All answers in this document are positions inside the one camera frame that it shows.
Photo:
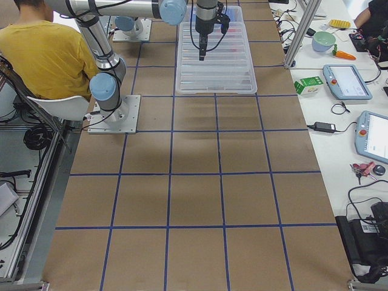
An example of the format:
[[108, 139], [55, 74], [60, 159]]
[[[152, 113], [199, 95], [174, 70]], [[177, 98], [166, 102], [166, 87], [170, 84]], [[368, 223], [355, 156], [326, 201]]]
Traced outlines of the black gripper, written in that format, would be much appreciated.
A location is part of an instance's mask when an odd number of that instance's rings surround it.
[[208, 42], [208, 36], [200, 34], [199, 35], [199, 60], [203, 61], [206, 55], [207, 51], [207, 42]]

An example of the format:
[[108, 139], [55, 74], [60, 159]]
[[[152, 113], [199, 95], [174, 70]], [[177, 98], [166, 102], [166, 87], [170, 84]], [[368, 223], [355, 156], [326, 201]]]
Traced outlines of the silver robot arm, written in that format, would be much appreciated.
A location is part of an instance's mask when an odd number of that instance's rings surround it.
[[155, 18], [178, 25], [187, 11], [187, 1], [47, 1], [47, 4], [54, 11], [75, 19], [100, 70], [89, 87], [103, 120], [108, 122], [120, 120], [126, 114], [120, 95], [126, 68], [113, 51], [100, 16]]
[[116, 28], [130, 38], [137, 37], [144, 30], [143, 24], [139, 18], [129, 16], [117, 16], [115, 18], [115, 25]]

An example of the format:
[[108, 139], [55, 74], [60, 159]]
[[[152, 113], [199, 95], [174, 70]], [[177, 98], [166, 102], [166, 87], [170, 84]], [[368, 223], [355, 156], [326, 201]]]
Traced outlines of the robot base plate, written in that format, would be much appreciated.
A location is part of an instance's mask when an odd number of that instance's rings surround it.
[[113, 42], [149, 42], [151, 27], [151, 19], [118, 16]]
[[136, 133], [140, 103], [140, 95], [122, 96], [121, 105], [111, 113], [101, 110], [98, 102], [95, 101], [93, 111], [99, 111], [99, 113], [90, 118], [87, 132], [89, 134]]

